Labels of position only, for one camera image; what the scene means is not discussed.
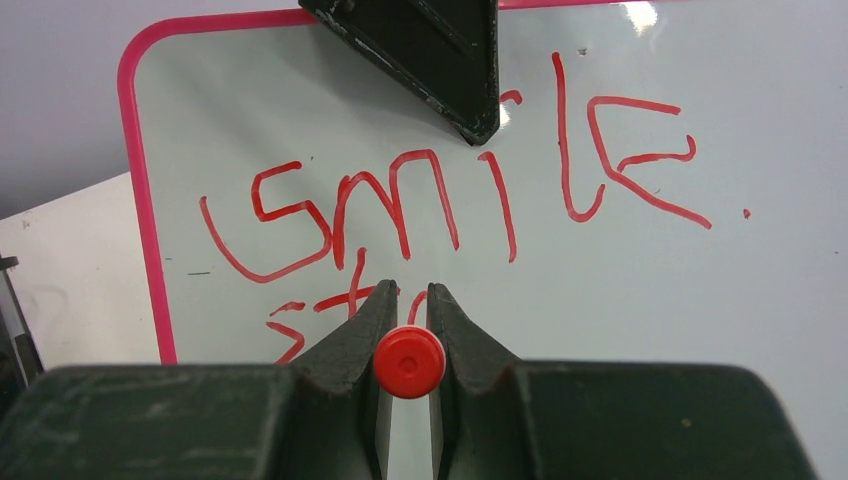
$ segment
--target pink frame edge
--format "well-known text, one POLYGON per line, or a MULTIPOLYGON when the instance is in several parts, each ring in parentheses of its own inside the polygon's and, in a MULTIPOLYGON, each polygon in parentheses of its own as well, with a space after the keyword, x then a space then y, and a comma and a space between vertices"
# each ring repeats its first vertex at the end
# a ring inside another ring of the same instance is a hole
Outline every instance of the pink frame edge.
MULTIPOLYGON (((553 6, 591 5, 615 3, 612 0, 500 0, 501 10, 540 8, 553 6)), ((234 13, 200 17, 173 18, 154 23, 142 30, 124 50, 118 66, 118 101, 124 126, 124 138, 130 164, 133 195, 135 196, 141 247, 147 271, 147 283, 153 306, 153 324, 159 343, 159 359, 165 365, 177 363, 177 349, 168 309, 165 274, 156 233, 153 199, 147 176, 147 163, 141 139, 138 110, 135 101, 135 72, 138 63, 156 42, 172 35, 187 33, 220 32, 268 27, 293 27, 316 23, 305 10, 277 10, 267 12, 234 13)))

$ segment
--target red marker tip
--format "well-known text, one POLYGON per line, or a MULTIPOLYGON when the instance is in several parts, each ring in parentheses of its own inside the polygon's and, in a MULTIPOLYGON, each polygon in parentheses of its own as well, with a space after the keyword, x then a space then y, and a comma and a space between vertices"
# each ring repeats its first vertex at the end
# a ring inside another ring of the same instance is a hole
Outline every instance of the red marker tip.
POLYGON ((414 325, 392 329, 374 352, 374 373, 387 392, 419 398, 439 386, 445 374, 445 350, 429 330, 414 325))

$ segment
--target gray wall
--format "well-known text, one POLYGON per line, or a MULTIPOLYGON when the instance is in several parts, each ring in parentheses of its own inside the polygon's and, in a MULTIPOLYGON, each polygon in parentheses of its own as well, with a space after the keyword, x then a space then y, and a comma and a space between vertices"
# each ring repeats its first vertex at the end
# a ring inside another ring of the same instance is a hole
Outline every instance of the gray wall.
POLYGON ((0 218, 126 172, 116 91, 133 36, 166 18, 296 0, 0 0, 0 218))

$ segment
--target partially written word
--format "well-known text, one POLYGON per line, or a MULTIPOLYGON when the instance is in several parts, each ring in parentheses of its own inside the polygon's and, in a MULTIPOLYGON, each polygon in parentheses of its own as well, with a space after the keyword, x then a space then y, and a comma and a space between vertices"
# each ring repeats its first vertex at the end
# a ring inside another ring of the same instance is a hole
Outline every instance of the partially written word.
MULTIPOLYGON (((553 64, 553 78, 556 82, 557 137, 559 144, 559 159, 561 165, 560 184, 562 187, 562 198, 565 205, 565 211, 568 217, 575 222, 583 223, 589 221, 598 213, 598 210, 601 208, 601 204, 603 203, 604 192, 606 191, 607 186, 606 184, 601 184, 598 186, 598 189, 595 192, 595 198, 592 201, 592 204, 586 210, 579 211, 574 206, 574 200, 571 194, 571 159, 569 156, 568 132, 566 126, 566 75, 565 69, 562 64, 562 59, 560 58, 559 53, 555 52, 551 55, 551 63, 553 64)), ((509 90, 501 95, 500 101, 501 103, 513 102, 516 105, 521 105, 521 103, 523 102, 523 98, 518 90, 509 90)), ((668 212, 673 215, 677 215, 688 221, 695 222, 706 229, 712 228, 712 224, 704 216, 693 212, 692 210, 684 208, 680 205, 676 205, 674 203, 657 197, 655 193, 647 191, 644 187, 642 187, 634 180, 630 179, 627 175, 625 175, 625 170, 627 170, 629 167, 645 163, 657 162, 661 160, 675 160, 678 162, 691 161, 695 157, 697 150, 695 145, 695 139, 692 138, 691 135, 686 136, 688 150, 683 153, 644 153, 624 158, 619 161, 617 165, 613 166, 612 162, 609 159, 609 156, 607 155, 603 135, 601 134, 601 128, 598 125, 597 110, 598 107, 601 106, 634 108, 668 115, 678 115, 681 111, 680 108, 673 105, 651 102, 647 100, 639 100, 635 98, 596 96, 592 97, 588 101, 586 105, 586 116, 589 123, 589 130, 592 135, 592 141, 594 143, 595 150, 597 151, 601 167, 603 168, 603 171, 606 176, 612 182, 630 190, 639 198, 647 202, 649 205, 659 210, 668 212)), ((489 173, 491 174, 493 187, 500 199, 501 212, 503 214, 504 226, 506 230, 506 244, 509 251, 508 262, 512 263, 518 256, 518 246, 516 243, 515 228, 512 223, 512 213, 510 211, 509 196, 507 193, 506 183, 504 181, 503 175, 501 173, 501 168, 498 163, 498 158, 494 152, 485 151, 478 156, 478 160, 482 162, 485 167, 487 167, 489 173)), ((346 253, 344 228, 345 210, 347 208, 348 199, 350 198, 350 195, 354 191, 354 189, 360 184, 365 184, 370 187, 371 190, 373 190, 380 203, 385 208, 386 213, 388 214, 389 218, 391 219, 394 225, 395 230, 397 231, 397 239, 401 256, 403 256, 404 259, 409 260, 412 256, 412 252, 410 251, 409 247, 409 239, 407 235, 406 223, 404 221, 403 205, 401 203, 400 191, 398 189, 397 176, 398 172, 401 168, 403 168, 404 165, 407 165, 412 162, 427 162, 429 164, 430 170, 435 180, 439 202, 441 203, 441 207, 444 212, 445 224, 447 227, 451 244, 454 250, 459 250, 459 232, 457 230, 456 222, 454 221, 453 210, 451 209, 450 203, 450 196, 448 195, 447 188, 445 187, 444 177, 442 176, 441 163, 436 153, 430 149, 412 150, 398 155, 398 157, 389 165, 388 192, 371 172, 362 171, 353 175, 352 177, 342 177, 339 181, 336 206, 332 216, 332 225, 330 225, 330 223, 327 221, 327 218, 321 213, 320 210, 318 210, 318 208, 311 200, 304 200, 302 202, 293 205, 288 205, 272 211, 266 211, 262 205, 262 197, 260 195, 260 187, 262 185, 262 182, 271 177, 283 175, 288 172, 293 172, 302 169, 303 164, 301 162, 288 162, 286 164, 271 168, 269 170, 257 174, 253 180, 250 194, 254 214, 260 222, 272 222, 281 219, 282 217, 285 217, 287 215, 294 215, 296 213, 305 212, 312 218, 316 228, 321 231, 321 234, 323 236, 323 244, 315 253, 308 255, 300 260, 297 260, 294 263, 291 263, 290 265, 287 265, 283 268, 269 273, 259 273, 247 268, 227 247, 226 242, 221 238, 221 235, 219 234, 218 229, 215 226, 215 222, 209 210, 208 199, 205 196, 200 198, 200 212, 203 215, 203 220, 209 230, 209 234, 211 235, 212 240, 215 242, 216 247, 224 256, 224 258, 226 258, 227 262, 229 262, 229 264, 232 265, 232 267, 235 268, 236 271, 238 271, 242 276, 244 276, 248 280, 256 283, 269 283, 273 282, 274 280, 278 280, 286 275, 294 273, 319 260, 322 260, 324 257, 330 255, 331 253, 336 268, 338 270, 344 269, 346 253)), ((360 248, 356 252, 356 266, 353 270, 353 275, 351 277, 350 287, 348 288, 348 291, 325 298, 324 300, 315 303, 312 306, 313 311, 322 312, 329 308, 347 305, 348 317, 353 316, 357 309, 357 301, 370 295, 374 289, 373 285, 367 287, 362 287, 359 285, 363 269, 365 268, 366 253, 367 252, 365 248, 360 248)), ((418 309, 425 299, 425 291, 421 291, 416 294, 407 317, 408 324, 415 323, 418 309)), ((276 315, 283 312, 301 311, 305 308, 306 304, 304 302, 290 301, 271 312, 269 316, 275 317, 276 315)), ((277 360, 277 363, 288 362, 289 360, 294 358, 294 356, 297 355, 300 350, 303 349, 305 344, 305 338, 303 334, 301 334, 297 330, 283 325, 282 323, 273 321, 266 322, 266 325, 270 329, 294 340, 294 345, 292 345, 291 348, 289 348, 285 352, 285 354, 283 354, 277 360)))

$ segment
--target black triangular object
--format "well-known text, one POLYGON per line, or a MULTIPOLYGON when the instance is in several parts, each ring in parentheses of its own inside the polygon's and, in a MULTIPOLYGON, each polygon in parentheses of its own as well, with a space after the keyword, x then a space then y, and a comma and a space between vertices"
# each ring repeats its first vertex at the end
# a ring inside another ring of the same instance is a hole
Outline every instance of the black triangular object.
POLYGON ((500 126, 497 0, 300 0, 471 145, 500 126))

